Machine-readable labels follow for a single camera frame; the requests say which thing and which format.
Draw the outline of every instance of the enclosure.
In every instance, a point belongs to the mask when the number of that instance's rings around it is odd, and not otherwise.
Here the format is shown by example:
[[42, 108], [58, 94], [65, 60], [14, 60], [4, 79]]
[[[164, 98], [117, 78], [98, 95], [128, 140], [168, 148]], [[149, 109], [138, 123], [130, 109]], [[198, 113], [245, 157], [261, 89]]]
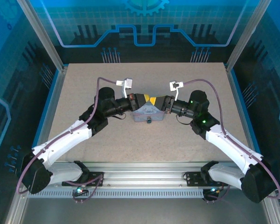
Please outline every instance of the enclosure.
[[[0, 1], [0, 223], [280, 224], [280, 199], [254, 204], [236, 189], [227, 202], [187, 197], [196, 189], [184, 172], [211, 160], [235, 164], [167, 114], [151, 124], [132, 114], [112, 120], [61, 157], [106, 173], [87, 203], [60, 195], [68, 189], [58, 184], [16, 194], [18, 153], [69, 127], [93, 103], [98, 77], [130, 77], [129, 93], [151, 97], [172, 94], [172, 80], [209, 80], [227, 130], [275, 158], [280, 175], [280, 0]], [[179, 98], [195, 89], [218, 118], [210, 87], [192, 84]]]

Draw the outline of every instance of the white bracket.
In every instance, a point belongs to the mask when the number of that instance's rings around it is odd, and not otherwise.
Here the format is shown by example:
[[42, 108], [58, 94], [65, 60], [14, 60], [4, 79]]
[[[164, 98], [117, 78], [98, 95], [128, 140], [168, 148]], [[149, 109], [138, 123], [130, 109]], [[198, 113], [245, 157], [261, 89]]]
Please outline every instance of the white bracket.
[[175, 95], [175, 101], [177, 100], [178, 97], [178, 88], [182, 88], [183, 87], [183, 82], [179, 82], [177, 83], [176, 81], [172, 81], [169, 83], [170, 85], [170, 91], [176, 91], [176, 95]]
[[124, 98], [127, 98], [126, 95], [126, 89], [131, 89], [132, 88], [132, 82], [133, 80], [131, 78], [125, 78], [123, 81], [116, 81], [116, 85], [122, 86], [121, 88], [121, 96]]

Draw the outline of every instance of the robotic arm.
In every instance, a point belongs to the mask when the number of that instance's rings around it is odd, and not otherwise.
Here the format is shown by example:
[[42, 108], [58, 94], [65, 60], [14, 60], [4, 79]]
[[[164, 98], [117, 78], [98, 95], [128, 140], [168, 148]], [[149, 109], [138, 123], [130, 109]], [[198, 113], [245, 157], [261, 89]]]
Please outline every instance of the robotic arm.
[[[112, 88], [101, 88], [98, 92], [98, 107], [88, 123], [85, 122], [94, 110], [93, 105], [71, 127], [55, 138], [34, 147], [32, 150], [27, 149], [22, 152], [22, 155], [19, 156], [21, 160], [18, 160], [19, 163], [16, 167], [18, 177], [21, 176], [24, 168], [35, 155], [49, 145], [45, 152], [41, 153], [31, 164], [22, 180], [30, 193], [38, 193], [49, 184], [57, 182], [77, 181], [81, 183], [89, 180], [87, 172], [85, 172], [87, 168], [81, 162], [52, 165], [75, 145], [89, 139], [106, 127], [109, 117], [138, 110], [146, 103], [144, 94], [127, 95], [125, 92], [127, 84], [126, 81], [119, 83], [123, 86], [123, 98], [116, 100]], [[178, 90], [178, 87], [182, 87], [182, 85], [171, 82], [170, 87]], [[227, 138], [227, 135], [222, 132], [220, 122], [208, 112], [209, 101], [205, 92], [193, 91], [188, 102], [178, 100], [177, 96], [157, 97], [154, 98], [153, 102], [155, 107], [165, 111], [165, 113], [175, 113], [178, 116], [192, 118], [190, 123], [192, 130], [221, 149], [240, 169], [225, 167], [216, 161], [209, 162], [201, 168], [201, 177], [206, 183], [215, 181], [235, 186], [256, 203], [262, 201], [276, 189], [270, 176], [254, 158], [261, 160], [273, 175], [278, 177], [276, 162], [265, 160], [261, 154], [252, 151], [226, 131], [229, 136]], [[245, 154], [240, 147], [253, 156]]]

